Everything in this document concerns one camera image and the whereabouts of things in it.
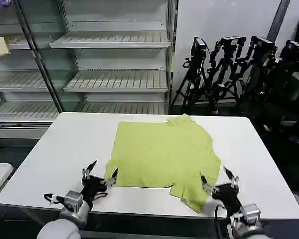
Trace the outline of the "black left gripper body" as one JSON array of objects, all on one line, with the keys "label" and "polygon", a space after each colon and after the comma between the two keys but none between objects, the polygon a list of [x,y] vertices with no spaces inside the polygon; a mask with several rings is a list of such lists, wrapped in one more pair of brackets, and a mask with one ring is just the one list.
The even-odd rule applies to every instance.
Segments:
[{"label": "black left gripper body", "polygon": [[83,189],[81,194],[83,200],[89,205],[93,206],[93,201],[107,196],[107,186],[104,184],[103,179],[96,176],[89,176],[89,178],[82,179]]}]

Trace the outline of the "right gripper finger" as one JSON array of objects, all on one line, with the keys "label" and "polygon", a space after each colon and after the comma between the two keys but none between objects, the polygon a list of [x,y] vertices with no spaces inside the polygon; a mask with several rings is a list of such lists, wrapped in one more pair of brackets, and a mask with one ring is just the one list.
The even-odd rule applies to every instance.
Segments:
[{"label": "right gripper finger", "polygon": [[225,171],[227,177],[231,181],[231,187],[235,190],[239,190],[239,177],[234,176],[233,173],[225,166],[223,168],[224,168],[224,171]]},{"label": "right gripper finger", "polygon": [[209,193],[213,194],[213,193],[217,193],[219,191],[219,189],[216,186],[212,186],[211,184],[209,184],[207,182],[207,179],[204,174],[201,173],[200,178],[201,178],[202,189],[205,192],[209,192]]}]

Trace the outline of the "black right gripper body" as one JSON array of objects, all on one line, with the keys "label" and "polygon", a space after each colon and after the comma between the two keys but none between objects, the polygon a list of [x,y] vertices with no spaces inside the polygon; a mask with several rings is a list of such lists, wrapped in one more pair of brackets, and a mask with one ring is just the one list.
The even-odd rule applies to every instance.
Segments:
[{"label": "black right gripper body", "polygon": [[238,212],[242,206],[237,195],[239,187],[233,186],[230,183],[217,185],[212,191],[212,198],[220,200],[227,212]]}]

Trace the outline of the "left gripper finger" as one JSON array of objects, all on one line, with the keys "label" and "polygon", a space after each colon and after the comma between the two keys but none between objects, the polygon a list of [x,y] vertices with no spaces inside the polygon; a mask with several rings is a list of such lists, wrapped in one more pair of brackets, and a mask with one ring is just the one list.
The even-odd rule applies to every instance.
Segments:
[{"label": "left gripper finger", "polygon": [[113,172],[112,176],[107,179],[102,179],[101,183],[105,186],[114,186],[117,182],[118,170],[119,170],[119,168],[116,168],[115,171]]},{"label": "left gripper finger", "polygon": [[81,182],[82,184],[85,184],[88,182],[88,180],[90,180],[90,173],[92,171],[92,169],[94,168],[94,166],[96,165],[97,160],[93,161],[91,164],[89,164],[86,168],[82,169],[82,179]]}]

